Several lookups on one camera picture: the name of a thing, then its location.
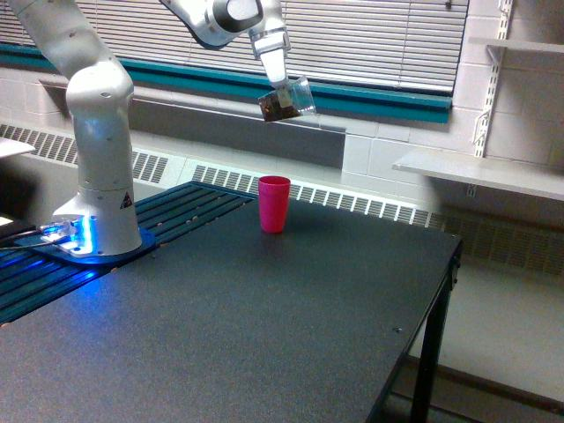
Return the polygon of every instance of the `window sill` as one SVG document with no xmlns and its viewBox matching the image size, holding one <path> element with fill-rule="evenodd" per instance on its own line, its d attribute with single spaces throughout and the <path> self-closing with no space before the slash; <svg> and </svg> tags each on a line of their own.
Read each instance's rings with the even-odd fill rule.
<svg viewBox="0 0 564 423">
<path fill-rule="evenodd" d="M 127 58 L 120 59 L 120 62 L 137 82 L 254 99 L 271 90 L 268 79 L 260 75 Z M 37 48 L 11 44 L 0 44 L 0 63 L 55 70 Z M 324 113 L 339 111 L 446 123 L 452 105 L 450 97 L 440 95 L 399 93 L 347 85 L 314 82 L 311 83 L 311 91 L 317 108 Z"/>
</svg>

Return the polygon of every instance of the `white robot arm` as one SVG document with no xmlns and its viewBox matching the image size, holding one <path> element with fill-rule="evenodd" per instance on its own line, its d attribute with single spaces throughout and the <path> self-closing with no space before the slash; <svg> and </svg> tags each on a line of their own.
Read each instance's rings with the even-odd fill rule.
<svg viewBox="0 0 564 423">
<path fill-rule="evenodd" d="M 255 58 L 263 62 L 274 88 L 288 84 L 290 41 L 279 0 L 160 0 L 206 48 L 223 48 L 248 33 Z"/>
<path fill-rule="evenodd" d="M 279 0 L 161 0 L 207 48 L 248 32 L 275 88 L 287 84 L 289 49 Z M 78 222 L 59 248 L 75 257 L 119 256 L 142 241 L 133 206 L 128 110 L 133 83 L 73 0 L 8 0 L 36 46 L 69 79 L 78 193 L 54 213 Z M 49 241 L 57 241 L 50 234 Z"/>
</svg>

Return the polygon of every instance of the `window blinds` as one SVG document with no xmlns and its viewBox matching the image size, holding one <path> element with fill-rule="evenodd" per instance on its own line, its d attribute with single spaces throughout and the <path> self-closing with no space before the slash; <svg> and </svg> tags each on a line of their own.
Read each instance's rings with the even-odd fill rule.
<svg viewBox="0 0 564 423">
<path fill-rule="evenodd" d="M 290 75 L 451 93 L 469 0 L 282 0 Z M 262 73 L 249 39 L 205 50 L 158 0 L 77 1 L 117 56 Z M 0 41 L 33 45 L 5 0 Z"/>
</svg>

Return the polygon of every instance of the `pink cup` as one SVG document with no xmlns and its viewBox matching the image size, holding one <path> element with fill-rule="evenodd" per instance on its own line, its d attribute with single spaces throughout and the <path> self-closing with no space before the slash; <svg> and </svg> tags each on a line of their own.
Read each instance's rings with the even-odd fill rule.
<svg viewBox="0 0 564 423">
<path fill-rule="evenodd" d="M 290 180 L 282 176 L 263 176 L 258 180 L 258 210 L 261 228 L 269 234 L 284 229 L 290 204 Z"/>
</svg>

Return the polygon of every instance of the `heating grille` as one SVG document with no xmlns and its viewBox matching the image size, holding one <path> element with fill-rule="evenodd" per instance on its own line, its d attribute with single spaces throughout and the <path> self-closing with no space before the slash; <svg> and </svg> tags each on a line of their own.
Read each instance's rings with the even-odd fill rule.
<svg viewBox="0 0 564 423">
<path fill-rule="evenodd" d="M 235 172 L 198 164 L 192 180 L 256 194 L 258 178 L 258 174 L 243 174 L 240 170 Z M 464 253 L 468 256 L 551 275 L 564 274 L 564 234 L 561 232 L 543 231 L 478 215 L 445 215 L 422 210 L 415 204 L 363 196 L 305 182 L 294 181 L 290 197 L 379 219 L 459 234 L 464 239 Z"/>
<path fill-rule="evenodd" d="M 0 137 L 33 146 L 35 151 L 30 153 L 33 156 L 72 166 L 78 164 L 77 144 L 73 138 L 6 124 L 0 125 Z M 160 183 L 168 158 L 135 150 L 131 158 L 133 179 Z"/>
</svg>

